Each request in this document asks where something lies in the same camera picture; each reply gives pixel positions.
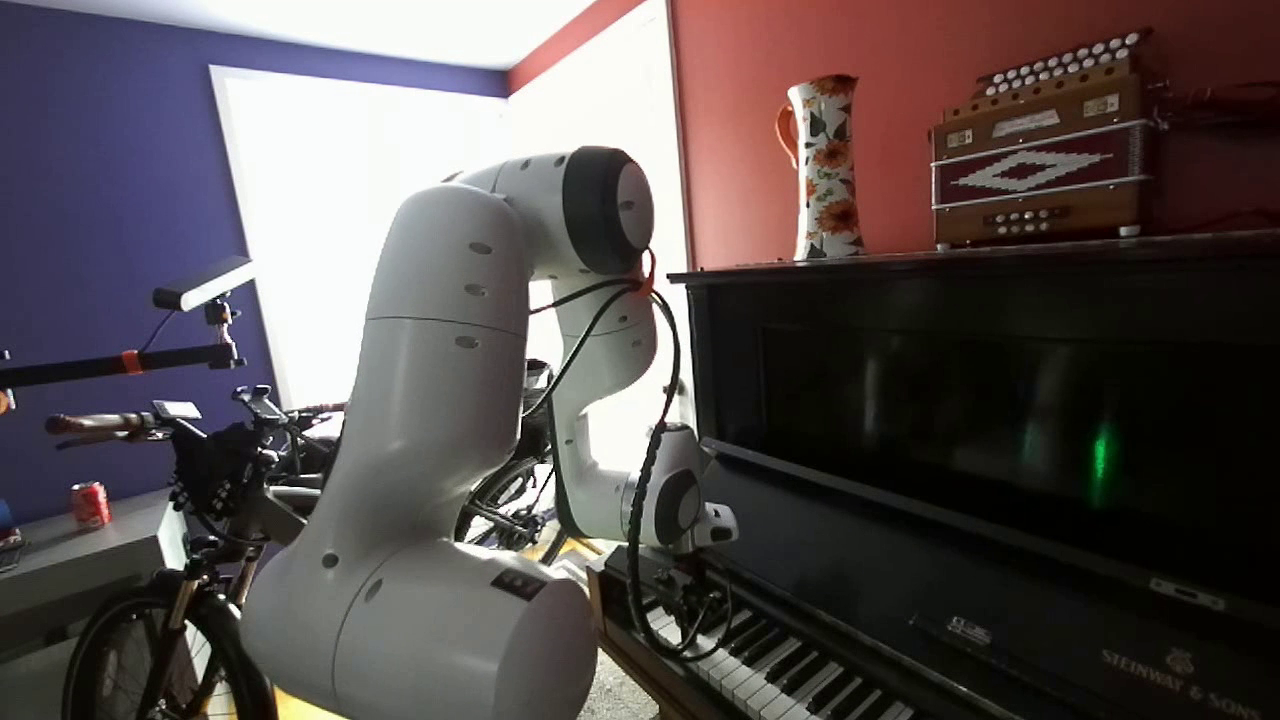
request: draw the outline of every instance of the vase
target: vase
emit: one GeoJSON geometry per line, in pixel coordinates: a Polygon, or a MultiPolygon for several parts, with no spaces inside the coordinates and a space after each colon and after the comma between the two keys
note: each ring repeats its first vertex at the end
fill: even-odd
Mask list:
{"type": "Polygon", "coordinates": [[[796,260],[837,260],[863,246],[851,172],[855,75],[830,72],[788,87],[775,112],[775,143],[800,186],[796,260]]]}

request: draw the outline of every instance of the ceiling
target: ceiling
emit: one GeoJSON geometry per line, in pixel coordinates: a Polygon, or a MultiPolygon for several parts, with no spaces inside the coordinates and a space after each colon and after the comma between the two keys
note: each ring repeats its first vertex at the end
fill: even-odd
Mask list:
{"type": "Polygon", "coordinates": [[[12,0],[463,68],[512,68],[591,0],[12,0]]]}

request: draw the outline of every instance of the upright piano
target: upright piano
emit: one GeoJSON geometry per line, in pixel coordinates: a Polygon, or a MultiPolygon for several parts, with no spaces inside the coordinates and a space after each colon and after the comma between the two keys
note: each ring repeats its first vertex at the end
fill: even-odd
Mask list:
{"type": "Polygon", "coordinates": [[[684,717],[1280,717],[1280,236],[676,282],[730,603],[596,591],[684,717]]]}

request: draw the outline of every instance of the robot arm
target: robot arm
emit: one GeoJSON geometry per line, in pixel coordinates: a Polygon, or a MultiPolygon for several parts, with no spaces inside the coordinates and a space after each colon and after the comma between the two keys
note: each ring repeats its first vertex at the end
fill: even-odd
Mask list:
{"type": "MultiPolygon", "coordinates": [[[[569,514],[623,540],[634,477],[588,455],[588,408],[657,355],[645,172],[610,147],[533,157],[415,193],[390,220],[345,445],[299,540],[258,572],[245,643],[286,693],[358,720],[577,717],[596,667],[577,580],[451,545],[468,488],[520,427],[528,278],[610,278],[558,310],[588,336],[553,398],[569,514]]],[[[692,435],[653,461],[645,545],[730,535],[694,497],[692,435]]]]}

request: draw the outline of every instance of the red can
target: red can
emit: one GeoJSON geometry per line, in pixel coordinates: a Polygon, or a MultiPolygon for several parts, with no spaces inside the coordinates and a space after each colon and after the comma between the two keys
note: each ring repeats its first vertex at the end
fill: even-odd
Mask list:
{"type": "Polygon", "coordinates": [[[73,482],[73,514],[74,514],[74,526],[106,526],[111,524],[106,488],[100,480],[73,482]]]}

